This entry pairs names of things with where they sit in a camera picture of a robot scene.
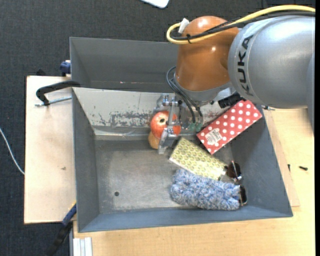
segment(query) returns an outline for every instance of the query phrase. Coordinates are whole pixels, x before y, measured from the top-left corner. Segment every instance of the black metal clamp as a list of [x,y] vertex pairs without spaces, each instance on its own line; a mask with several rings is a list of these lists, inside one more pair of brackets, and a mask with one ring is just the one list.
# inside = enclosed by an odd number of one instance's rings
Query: black metal clamp
[[67,80],[67,81],[62,81],[62,82],[54,83],[54,84],[39,88],[35,93],[36,96],[39,98],[39,100],[43,102],[43,104],[39,106],[49,106],[51,103],[53,103],[47,99],[45,94],[55,92],[61,89],[69,88],[69,87],[81,87],[81,86],[80,86],[80,83],[78,83],[77,81]]

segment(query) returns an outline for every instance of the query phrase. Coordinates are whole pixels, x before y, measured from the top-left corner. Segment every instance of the yellow cable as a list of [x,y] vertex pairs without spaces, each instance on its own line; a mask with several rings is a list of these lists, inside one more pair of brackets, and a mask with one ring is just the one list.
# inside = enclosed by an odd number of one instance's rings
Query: yellow cable
[[[270,8],[266,8],[263,10],[259,10],[257,12],[254,12],[252,14],[249,14],[245,17],[242,17],[232,23],[230,23],[229,25],[233,25],[233,24],[238,24],[241,22],[245,22],[254,18],[257,18],[259,16],[265,15],[265,14],[269,14],[272,12],[279,12],[279,11],[288,11],[288,10],[298,10],[298,11],[306,11],[306,12],[316,12],[316,9],[311,8],[311,7],[307,7],[307,6],[301,6],[301,5],[294,5],[294,4],[287,4],[287,5],[280,5],[280,6],[274,6],[274,7],[270,7]],[[208,39],[210,37],[216,36],[219,33],[223,32],[223,31],[219,31],[216,33],[212,33],[212,34],[207,34],[198,38],[194,38],[194,39],[190,39],[190,40],[175,40],[171,37],[171,32],[175,29],[180,27],[181,22],[180,23],[176,23],[173,24],[172,26],[169,27],[169,29],[166,32],[166,38],[170,43],[173,44],[177,44],[177,45],[187,45],[189,43],[197,43],[200,42],[202,40]]]

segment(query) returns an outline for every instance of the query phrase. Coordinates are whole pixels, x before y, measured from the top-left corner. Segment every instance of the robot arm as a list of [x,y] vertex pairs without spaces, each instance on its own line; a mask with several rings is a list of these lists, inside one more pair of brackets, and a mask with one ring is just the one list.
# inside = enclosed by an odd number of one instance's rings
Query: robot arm
[[171,26],[167,39],[179,44],[176,90],[201,106],[233,87],[255,104],[308,107],[313,123],[315,12],[281,5],[231,21],[204,16],[176,37],[181,24]]

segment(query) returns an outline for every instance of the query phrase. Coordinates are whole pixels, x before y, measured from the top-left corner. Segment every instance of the dark floor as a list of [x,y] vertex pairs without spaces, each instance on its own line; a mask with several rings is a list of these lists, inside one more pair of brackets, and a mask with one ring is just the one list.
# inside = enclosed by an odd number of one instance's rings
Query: dark floor
[[[310,1],[269,1],[315,7]],[[158,9],[140,0],[0,0],[0,127],[18,163],[25,161],[25,77],[42,69],[60,76],[69,59],[69,37],[165,41],[169,25],[212,15],[247,15],[263,0],[170,0]],[[59,225],[24,225],[24,177],[0,136],[0,256],[43,255]],[[69,254],[65,243],[56,255]]]

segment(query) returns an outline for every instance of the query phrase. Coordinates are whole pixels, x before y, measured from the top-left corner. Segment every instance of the blue knitted fabric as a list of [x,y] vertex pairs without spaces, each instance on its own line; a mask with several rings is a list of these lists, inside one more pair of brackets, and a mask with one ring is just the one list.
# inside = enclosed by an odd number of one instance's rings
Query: blue knitted fabric
[[207,210],[237,210],[240,207],[238,185],[217,181],[179,169],[172,177],[170,195],[183,206]]

